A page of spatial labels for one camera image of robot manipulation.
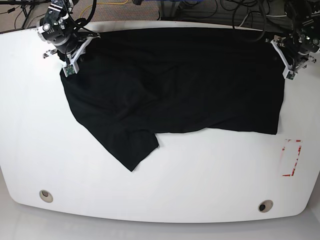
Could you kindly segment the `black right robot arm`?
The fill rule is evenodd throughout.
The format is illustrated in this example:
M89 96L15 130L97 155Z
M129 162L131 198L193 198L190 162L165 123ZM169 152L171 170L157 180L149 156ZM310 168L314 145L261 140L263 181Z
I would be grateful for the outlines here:
M42 41L54 45L57 51L65 55L74 52L79 43L89 37L100 36L99 33L85 27L94 16L97 1L93 1L87 18L75 20L72 17L72 10L77 3L77 0L52 0L46 14L36 27L37 35Z

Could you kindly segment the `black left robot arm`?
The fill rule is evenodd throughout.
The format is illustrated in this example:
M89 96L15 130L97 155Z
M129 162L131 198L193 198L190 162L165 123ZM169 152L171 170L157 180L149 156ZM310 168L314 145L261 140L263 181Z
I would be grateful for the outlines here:
M235 26L235 16L238 9L244 5L243 0L237 3L231 17L232 33L244 43L270 43L279 53L282 61L291 74L296 74L309 63L317 59L311 54L320 52L320 13L313 12L313 7L319 3L310 0L285 0L283 3L284 16L289 18L290 28L284 28L270 20L264 1L257 0L257 11L263 19L263 27L256 36L249 37Z

